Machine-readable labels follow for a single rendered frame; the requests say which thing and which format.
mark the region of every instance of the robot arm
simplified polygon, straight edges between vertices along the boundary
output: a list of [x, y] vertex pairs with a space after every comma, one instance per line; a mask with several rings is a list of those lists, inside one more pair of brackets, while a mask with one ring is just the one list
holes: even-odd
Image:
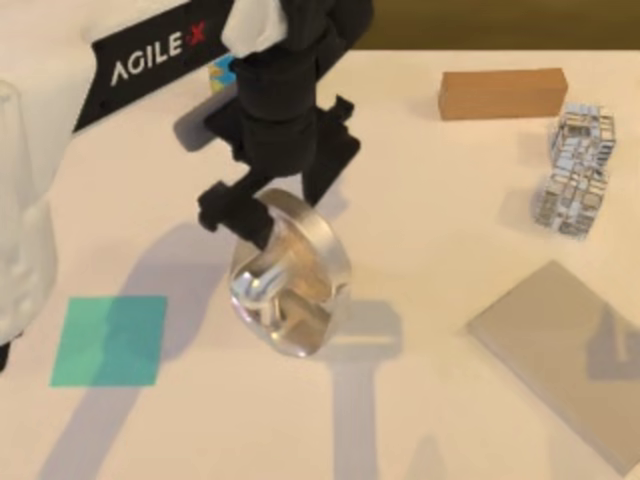
[[[38, 38], [26, 37], [24, 25], [59, 16], [58, 2], [1, 3], [0, 371], [10, 342], [38, 315], [55, 282], [45, 195], [74, 135], [221, 56], [227, 44], [237, 57], [232, 104], [241, 118], [242, 145], [234, 153], [242, 153], [234, 156], [252, 167], [235, 203], [246, 206], [247, 196], [273, 178], [314, 170], [318, 118], [344, 120], [316, 115], [316, 81], [366, 30], [371, 1], [67, 0], [67, 23], [44, 23]], [[126, 13], [109, 16], [117, 11]], [[289, 95], [272, 96], [287, 82], [296, 87]], [[265, 142], [274, 129], [279, 141]], [[228, 206], [223, 197], [209, 196], [209, 207]], [[216, 208], [218, 217], [208, 215], [203, 225], [242, 230], [230, 219], [236, 209]]]

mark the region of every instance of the cardboard box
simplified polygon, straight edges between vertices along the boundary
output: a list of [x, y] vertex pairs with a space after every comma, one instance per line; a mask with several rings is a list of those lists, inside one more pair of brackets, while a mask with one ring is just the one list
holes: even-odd
[[568, 88], [560, 68], [445, 72], [438, 106], [443, 120], [555, 117]]

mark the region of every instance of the olive background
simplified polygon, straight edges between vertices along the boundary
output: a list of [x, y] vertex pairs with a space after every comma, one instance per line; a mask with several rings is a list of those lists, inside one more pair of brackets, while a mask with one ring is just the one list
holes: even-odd
[[640, 50], [640, 0], [374, 0], [361, 49]]

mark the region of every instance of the green sticky note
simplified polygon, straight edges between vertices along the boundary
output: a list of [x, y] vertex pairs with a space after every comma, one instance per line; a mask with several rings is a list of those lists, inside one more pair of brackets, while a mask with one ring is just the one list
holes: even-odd
[[154, 385], [166, 307], [166, 297], [72, 298], [51, 386]]

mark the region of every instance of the tabletop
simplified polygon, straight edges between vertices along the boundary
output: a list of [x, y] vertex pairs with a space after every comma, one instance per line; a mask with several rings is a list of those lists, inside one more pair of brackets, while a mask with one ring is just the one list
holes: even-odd
[[[209, 94], [205, 71], [78, 136], [50, 192], [58, 283], [0, 377], [2, 478], [618, 478], [465, 326], [551, 259], [640, 319], [638, 60], [350, 53], [319, 98], [356, 104], [363, 148], [319, 211], [351, 256], [352, 322], [381, 341], [308, 360], [277, 355], [234, 316], [234, 239], [195, 223], [197, 196], [244, 171], [226, 145], [186, 153], [172, 133]], [[539, 67], [562, 67], [567, 100], [606, 105], [617, 122], [608, 196], [582, 243], [529, 214], [552, 119], [437, 113], [443, 71]], [[51, 388], [69, 298], [139, 293], [169, 298], [157, 384]]]

